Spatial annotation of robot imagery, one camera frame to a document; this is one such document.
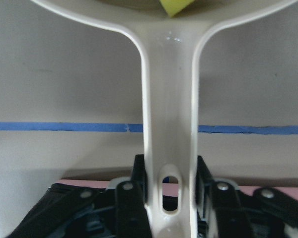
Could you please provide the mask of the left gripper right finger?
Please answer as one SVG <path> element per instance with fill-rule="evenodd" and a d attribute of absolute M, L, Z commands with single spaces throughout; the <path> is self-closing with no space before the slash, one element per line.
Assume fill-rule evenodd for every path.
<path fill-rule="evenodd" d="M 235 187 L 215 180 L 197 157 L 196 205 L 199 238 L 252 238 L 253 230 Z"/>

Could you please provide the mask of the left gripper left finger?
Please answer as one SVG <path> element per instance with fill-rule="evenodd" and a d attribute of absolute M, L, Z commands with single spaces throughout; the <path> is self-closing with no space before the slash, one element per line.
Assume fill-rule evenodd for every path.
<path fill-rule="evenodd" d="M 151 229 L 145 209 L 148 176 L 143 154 L 135 156 L 131 178 L 115 189 L 115 232 L 118 238 L 150 238 Z"/>

